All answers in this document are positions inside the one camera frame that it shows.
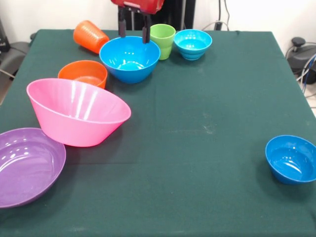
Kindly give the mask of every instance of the orange bowl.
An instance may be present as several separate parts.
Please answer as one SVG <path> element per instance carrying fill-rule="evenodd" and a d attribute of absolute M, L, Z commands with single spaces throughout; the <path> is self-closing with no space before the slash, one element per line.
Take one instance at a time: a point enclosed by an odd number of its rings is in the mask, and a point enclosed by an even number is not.
<path fill-rule="evenodd" d="M 105 88 L 107 76 L 107 69 L 101 63 L 91 60 L 72 62 L 58 73 L 58 78 L 78 80 L 102 89 Z"/>

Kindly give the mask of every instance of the orange cup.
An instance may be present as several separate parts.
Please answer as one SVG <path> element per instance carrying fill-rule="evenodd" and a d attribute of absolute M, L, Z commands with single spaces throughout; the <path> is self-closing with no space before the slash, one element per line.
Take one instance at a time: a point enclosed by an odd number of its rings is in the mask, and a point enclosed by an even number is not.
<path fill-rule="evenodd" d="M 101 47 L 109 41 L 109 37 L 91 21 L 85 20 L 76 26 L 74 41 L 92 52 L 99 53 Z"/>
<path fill-rule="evenodd" d="M 107 76 L 108 71 L 101 63 L 90 60 L 67 64 L 58 73 L 58 78 L 78 80 L 102 89 L 105 88 Z"/>

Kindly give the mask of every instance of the black cable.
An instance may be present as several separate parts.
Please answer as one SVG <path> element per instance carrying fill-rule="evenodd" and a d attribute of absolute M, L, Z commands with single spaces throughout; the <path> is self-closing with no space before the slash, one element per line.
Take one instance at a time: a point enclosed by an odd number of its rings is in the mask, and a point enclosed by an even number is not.
<path fill-rule="evenodd" d="M 219 10 L 219 13 L 218 13 L 218 20 L 220 21 L 220 20 L 221 20 L 221 13 L 222 13 L 221 0 L 218 0 L 218 10 Z"/>
<path fill-rule="evenodd" d="M 226 11 L 227 11 L 227 14 L 228 14 L 228 19 L 227 19 L 227 25 L 229 23 L 229 18 L 230 18 L 230 14 L 229 14 L 229 11 L 227 9 L 227 4 L 226 4 L 226 0 L 224 0 L 224 3 L 225 3 L 225 8 L 226 8 Z"/>

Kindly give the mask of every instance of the tipped over cup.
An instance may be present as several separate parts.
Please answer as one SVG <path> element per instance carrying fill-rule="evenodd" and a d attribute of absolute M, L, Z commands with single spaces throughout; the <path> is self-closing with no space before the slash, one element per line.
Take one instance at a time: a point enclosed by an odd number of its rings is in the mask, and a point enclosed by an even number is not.
<path fill-rule="evenodd" d="M 109 37 L 91 21 L 80 22 L 74 30 L 74 41 L 94 53 L 109 41 Z"/>
<path fill-rule="evenodd" d="M 161 51 L 159 60 L 169 58 L 176 30 L 167 24 L 156 24 L 150 27 L 150 39 L 155 42 Z"/>

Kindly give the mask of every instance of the pink bowl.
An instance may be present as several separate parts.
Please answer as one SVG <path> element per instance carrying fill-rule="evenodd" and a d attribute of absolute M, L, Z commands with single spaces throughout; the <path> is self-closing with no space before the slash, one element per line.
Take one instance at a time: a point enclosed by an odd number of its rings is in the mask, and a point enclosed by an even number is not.
<path fill-rule="evenodd" d="M 98 145 L 131 116 L 119 97 L 80 81 L 39 79 L 26 91 L 43 132 L 70 146 Z"/>

